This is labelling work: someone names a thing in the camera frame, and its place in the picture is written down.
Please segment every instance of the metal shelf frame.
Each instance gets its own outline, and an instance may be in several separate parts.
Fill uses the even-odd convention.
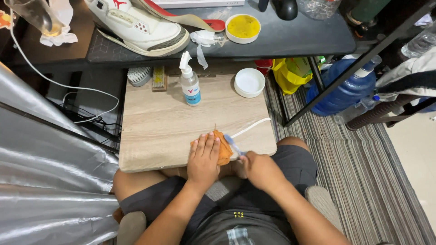
[[[391,33],[386,35],[386,37],[380,40],[374,47],[368,50],[366,53],[362,54],[362,56],[357,59],[350,67],[348,67],[344,72],[342,72],[332,83],[330,83],[327,87],[324,87],[324,83],[322,81],[320,71],[316,65],[314,57],[308,57],[309,65],[313,73],[313,78],[318,87],[319,94],[312,99],[309,103],[307,103],[299,112],[297,112],[291,118],[288,117],[288,112],[285,109],[284,113],[284,121],[283,126],[289,127],[291,124],[296,122],[302,115],[312,109],[319,101],[321,101],[325,96],[327,96],[330,92],[332,92],[337,86],[343,83],[347,78],[352,76],[359,68],[361,68],[364,64],[370,61],[375,55],[385,49],[388,45],[390,45],[395,39],[400,37],[403,33],[405,33],[414,23],[416,23],[422,16],[430,12],[436,6],[436,0],[416,0],[416,1],[402,1],[401,4],[396,11],[393,11],[392,14],[395,13],[395,16],[391,16],[394,21],[392,21],[392,29]],[[410,9],[417,9],[413,13],[410,13]]]

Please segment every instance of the red jumpman logo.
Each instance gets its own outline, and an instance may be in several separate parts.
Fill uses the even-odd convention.
[[[113,3],[115,4],[116,8],[119,9],[119,5],[126,2],[120,2],[118,0],[113,0]]]

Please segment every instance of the shoe insole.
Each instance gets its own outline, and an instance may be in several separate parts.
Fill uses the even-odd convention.
[[[159,7],[159,5],[151,0],[140,0],[140,2],[147,9],[152,10],[155,14],[172,22],[213,32],[220,32],[225,29],[225,22],[222,20],[202,20],[200,17],[193,14],[175,15]]]

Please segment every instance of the white cable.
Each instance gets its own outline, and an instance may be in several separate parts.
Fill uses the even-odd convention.
[[[17,39],[15,38],[14,31],[13,31],[13,28],[12,28],[12,26],[14,25],[14,18],[13,18],[13,16],[14,16],[14,11],[13,11],[12,9],[10,9],[10,35],[11,35],[12,39],[14,40],[15,45],[17,46],[17,48],[18,48],[18,50],[20,51],[20,53],[21,53],[21,55],[23,56],[23,58],[26,60],[26,62],[29,64],[29,66],[32,67],[32,68],[36,71],[36,73],[38,73],[41,77],[43,77],[43,78],[45,78],[45,79],[51,81],[51,82],[54,83],[54,84],[57,84],[57,85],[59,85],[59,86],[62,86],[62,87],[97,91],[97,92],[100,92],[100,93],[103,93],[103,94],[106,94],[106,95],[109,95],[109,96],[112,96],[112,97],[116,98],[116,105],[115,105],[115,107],[112,108],[112,109],[110,109],[109,111],[107,111],[107,112],[103,112],[103,113],[101,113],[101,114],[99,114],[99,115],[96,115],[95,117],[93,117],[93,118],[91,118],[91,119],[88,119],[88,120],[85,120],[85,121],[74,122],[74,123],[84,123],[84,122],[87,122],[87,121],[94,120],[94,119],[96,119],[97,117],[99,117],[99,116],[101,116],[101,115],[103,115],[103,114],[105,114],[105,113],[108,113],[108,112],[110,112],[110,111],[113,111],[113,110],[118,106],[118,104],[119,104],[119,99],[118,99],[117,97],[115,97],[115,96],[109,94],[109,93],[106,93],[106,92],[103,92],[103,91],[100,91],[100,90],[97,90],[97,89],[93,89],[93,88],[80,88],[80,87],[72,87],[72,86],[63,85],[63,84],[60,84],[60,83],[58,83],[58,82],[55,82],[55,81],[49,79],[48,77],[46,77],[46,76],[44,76],[42,73],[40,73],[40,72],[39,72],[39,71],[38,71],[38,70],[37,70],[37,69],[36,69],[36,68],[35,68],[35,67],[30,63],[30,61],[27,59],[27,57],[24,55],[23,50],[21,50],[21,47],[19,46],[18,41],[17,41]]]
[[[264,122],[264,121],[270,121],[270,120],[271,120],[271,118],[269,118],[269,117],[264,118],[264,119],[262,119],[262,120],[259,120],[259,121],[255,122],[255,123],[253,123],[252,125],[250,125],[250,127],[246,128],[246,129],[244,129],[244,130],[242,130],[242,131],[239,131],[238,133],[236,133],[236,134],[234,134],[234,135],[232,135],[232,136],[230,136],[230,137],[233,139],[233,138],[235,138],[236,136],[238,136],[238,135],[240,135],[240,134],[243,134],[243,133],[247,132],[247,131],[250,130],[252,127],[258,125],[259,123],[262,123],[262,122]]]
[[[77,92],[68,92],[68,93],[66,93],[64,98],[62,99],[62,104],[65,104],[65,98],[67,97],[67,95],[72,94],[72,93],[77,93]]]

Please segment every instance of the white plastic bowl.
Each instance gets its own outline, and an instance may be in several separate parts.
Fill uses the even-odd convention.
[[[254,98],[262,93],[264,87],[265,77],[256,69],[245,68],[235,76],[235,90],[242,97]]]
[[[237,43],[237,44],[249,44],[249,43],[251,43],[251,42],[253,42],[254,40],[257,39],[257,37],[259,36],[259,33],[260,33],[261,29],[262,29],[262,25],[260,24],[260,21],[259,21],[258,19],[256,19],[257,22],[259,22],[259,25],[260,25],[260,27],[259,27],[259,32],[256,34],[256,36],[254,36],[254,37],[249,37],[249,38],[240,38],[240,37],[235,37],[235,36],[233,36],[232,34],[230,34],[230,32],[227,30],[227,25],[229,24],[229,22],[230,22],[233,18],[235,18],[236,16],[239,16],[239,15],[248,15],[248,16],[253,17],[253,18],[256,19],[256,17],[254,17],[254,16],[252,16],[252,15],[249,15],[249,14],[235,14],[235,15],[229,17],[229,18],[227,19],[227,21],[225,22],[225,34],[227,35],[227,37],[228,37],[231,41],[234,41],[234,42]]]

